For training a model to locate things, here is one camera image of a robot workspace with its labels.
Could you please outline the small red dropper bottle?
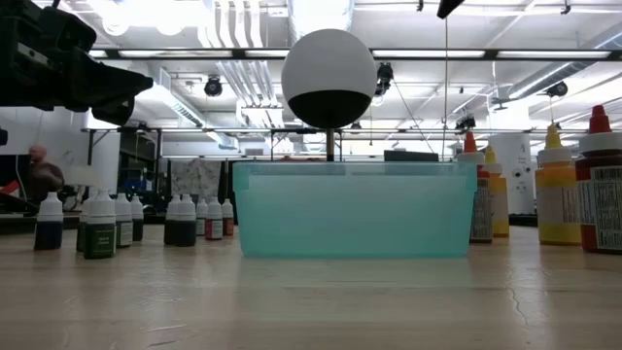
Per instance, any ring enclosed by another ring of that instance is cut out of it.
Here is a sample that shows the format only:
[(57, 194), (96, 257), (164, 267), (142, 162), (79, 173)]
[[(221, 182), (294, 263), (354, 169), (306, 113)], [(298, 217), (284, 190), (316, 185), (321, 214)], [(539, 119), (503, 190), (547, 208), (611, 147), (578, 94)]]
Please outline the small red dropper bottle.
[(214, 196), (207, 204), (205, 215), (205, 239), (221, 240), (224, 237), (222, 205)]

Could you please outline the large yellow food coloring bottle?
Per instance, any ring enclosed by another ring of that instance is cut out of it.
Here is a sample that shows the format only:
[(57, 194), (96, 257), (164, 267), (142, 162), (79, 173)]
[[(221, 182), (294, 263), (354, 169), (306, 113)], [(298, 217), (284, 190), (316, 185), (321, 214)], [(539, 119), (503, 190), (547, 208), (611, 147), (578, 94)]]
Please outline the large yellow food coloring bottle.
[(580, 246), (577, 180), (571, 149), (562, 144), (558, 128), (547, 127), (544, 149), (537, 153), (536, 214), (539, 243)]
[(497, 162), (492, 144), (489, 144), (486, 148), (484, 170), (490, 176), (493, 236), (507, 238), (509, 236), (507, 183), (502, 176), (502, 166)]

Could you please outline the person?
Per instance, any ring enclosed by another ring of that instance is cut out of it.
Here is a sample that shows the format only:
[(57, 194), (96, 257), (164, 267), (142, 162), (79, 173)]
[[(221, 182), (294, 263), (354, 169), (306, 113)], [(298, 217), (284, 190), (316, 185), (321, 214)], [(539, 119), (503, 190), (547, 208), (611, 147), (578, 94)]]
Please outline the person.
[(65, 181), (61, 169), (48, 162), (47, 149), (39, 144), (29, 148), (29, 187), (28, 199), (32, 204), (39, 205), (48, 193), (58, 193)]

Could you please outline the white globe table lamp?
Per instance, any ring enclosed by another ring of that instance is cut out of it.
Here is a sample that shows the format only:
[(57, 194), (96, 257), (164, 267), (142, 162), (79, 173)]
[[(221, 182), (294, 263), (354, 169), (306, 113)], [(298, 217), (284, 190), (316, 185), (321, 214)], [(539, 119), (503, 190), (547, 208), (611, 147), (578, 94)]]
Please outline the white globe table lamp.
[(338, 29), (311, 32), (290, 48), (281, 72), (285, 101), (304, 123), (323, 129), (327, 160), (334, 160), (335, 130), (355, 122), (370, 106), (377, 75), (369, 48)]

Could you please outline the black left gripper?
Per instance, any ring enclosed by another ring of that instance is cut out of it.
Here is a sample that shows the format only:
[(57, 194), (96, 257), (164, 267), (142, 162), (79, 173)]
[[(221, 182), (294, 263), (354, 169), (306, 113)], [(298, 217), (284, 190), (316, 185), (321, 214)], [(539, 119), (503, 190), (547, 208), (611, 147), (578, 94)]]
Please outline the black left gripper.
[(154, 80), (82, 54), (96, 34), (59, 10), (59, 2), (40, 8), (32, 0), (0, 0), (0, 107), (103, 106), (91, 109), (97, 120), (125, 125), (134, 111), (131, 97), (150, 89)]

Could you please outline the green cutting mat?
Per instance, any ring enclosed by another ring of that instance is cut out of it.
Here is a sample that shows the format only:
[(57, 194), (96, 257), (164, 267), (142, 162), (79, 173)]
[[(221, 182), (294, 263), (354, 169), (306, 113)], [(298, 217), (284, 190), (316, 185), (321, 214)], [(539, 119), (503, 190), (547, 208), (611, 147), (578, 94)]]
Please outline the green cutting mat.
[(454, 258), (468, 250), (471, 163), (241, 161), (232, 174), (247, 257)]

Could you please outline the small orange-brown dropper bottle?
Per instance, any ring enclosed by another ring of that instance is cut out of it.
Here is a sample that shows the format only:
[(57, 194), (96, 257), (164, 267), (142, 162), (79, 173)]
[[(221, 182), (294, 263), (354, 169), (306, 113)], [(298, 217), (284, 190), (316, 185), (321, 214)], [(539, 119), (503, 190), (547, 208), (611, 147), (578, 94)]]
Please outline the small orange-brown dropper bottle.
[(224, 236), (232, 236), (234, 234), (234, 211), (233, 205), (230, 202), (229, 198), (224, 200), (224, 203), (221, 206), (222, 208), (222, 216), (223, 216), (223, 230)]

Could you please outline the small black dropper bottle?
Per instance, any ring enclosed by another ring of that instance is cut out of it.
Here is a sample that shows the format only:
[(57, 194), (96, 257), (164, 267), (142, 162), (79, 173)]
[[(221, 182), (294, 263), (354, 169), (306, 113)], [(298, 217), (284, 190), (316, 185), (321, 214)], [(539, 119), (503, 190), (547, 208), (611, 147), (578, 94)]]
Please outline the small black dropper bottle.
[(178, 205), (180, 197), (173, 195), (166, 208), (163, 243), (165, 245), (175, 245), (175, 230), (178, 216)]
[(183, 194), (178, 204), (176, 220), (177, 238), (175, 244), (178, 247), (191, 247), (195, 245), (196, 238), (196, 210), (190, 194)]

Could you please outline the large red food coloring bottle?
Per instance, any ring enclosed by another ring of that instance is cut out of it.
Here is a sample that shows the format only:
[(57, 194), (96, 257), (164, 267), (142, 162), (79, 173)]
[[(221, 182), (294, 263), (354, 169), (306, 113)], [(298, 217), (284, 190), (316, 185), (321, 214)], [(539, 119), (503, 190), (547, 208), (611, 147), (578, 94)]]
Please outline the large red food coloring bottle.
[(622, 255), (622, 132), (614, 132), (602, 105), (592, 109), (575, 162), (582, 248)]

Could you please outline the black monitor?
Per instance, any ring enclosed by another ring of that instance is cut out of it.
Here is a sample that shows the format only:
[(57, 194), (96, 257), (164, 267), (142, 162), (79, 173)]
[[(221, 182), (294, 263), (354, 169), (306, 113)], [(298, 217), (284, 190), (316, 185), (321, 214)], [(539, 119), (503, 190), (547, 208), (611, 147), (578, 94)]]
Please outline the black monitor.
[(410, 162), (439, 162), (436, 153), (421, 153), (408, 151), (385, 151), (385, 161), (410, 161)]

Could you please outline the small green dropper bottle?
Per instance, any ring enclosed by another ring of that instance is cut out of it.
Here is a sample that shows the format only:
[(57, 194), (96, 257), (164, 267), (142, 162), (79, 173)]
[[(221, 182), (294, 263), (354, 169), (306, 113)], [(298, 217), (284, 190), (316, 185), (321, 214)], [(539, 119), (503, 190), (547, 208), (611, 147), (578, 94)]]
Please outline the small green dropper bottle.
[(99, 189), (89, 202), (84, 233), (84, 258), (112, 258), (116, 253), (115, 201), (107, 189)]

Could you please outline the small blue dropper bottle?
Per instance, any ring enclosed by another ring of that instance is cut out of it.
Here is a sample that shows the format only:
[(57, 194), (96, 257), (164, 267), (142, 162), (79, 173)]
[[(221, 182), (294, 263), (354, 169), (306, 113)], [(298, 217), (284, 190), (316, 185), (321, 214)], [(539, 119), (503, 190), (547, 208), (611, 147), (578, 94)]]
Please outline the small blue dropper bottle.
[(49, 192), (40, 203), (35, 227), (35, 251), (56, 250), (61, 247), (64, 216), (62, 202), (56, 192)]

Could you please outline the large orange food coloring bottle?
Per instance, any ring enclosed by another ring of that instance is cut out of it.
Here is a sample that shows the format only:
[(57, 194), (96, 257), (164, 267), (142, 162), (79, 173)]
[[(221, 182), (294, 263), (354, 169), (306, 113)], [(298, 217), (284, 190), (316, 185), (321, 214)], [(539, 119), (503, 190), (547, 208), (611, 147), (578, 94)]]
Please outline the large orange food coloring bottle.
[(471, 131), (465, 134), (463, 151), (457, 155), (458, 162), (476, 166), (476, 191), (473, 200), (470, 243), (491, 243), (493, 241), (490, 195), (490, 174), (484, 169), (485, 155), (477, 150)]

